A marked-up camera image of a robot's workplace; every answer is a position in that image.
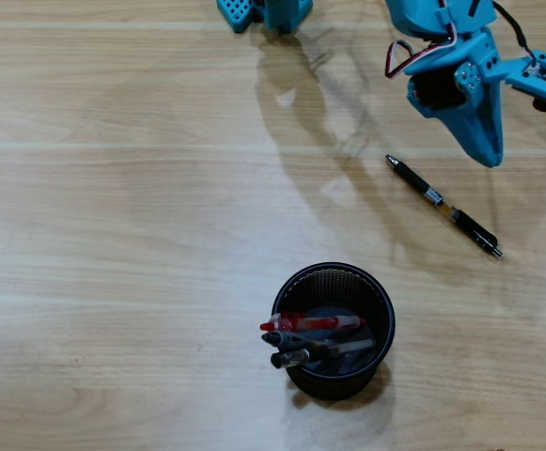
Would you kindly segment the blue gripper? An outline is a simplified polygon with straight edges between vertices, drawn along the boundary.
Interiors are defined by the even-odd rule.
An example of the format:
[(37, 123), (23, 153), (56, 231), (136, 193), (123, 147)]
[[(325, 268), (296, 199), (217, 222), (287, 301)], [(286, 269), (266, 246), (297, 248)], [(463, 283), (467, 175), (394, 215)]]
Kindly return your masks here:
[(429, 51), (405, 70), (413, 108), (442, 122), (463, 151), (488, 168), (504, 155), (501, 85), (487, 80), (498, 59), (484, 28)]

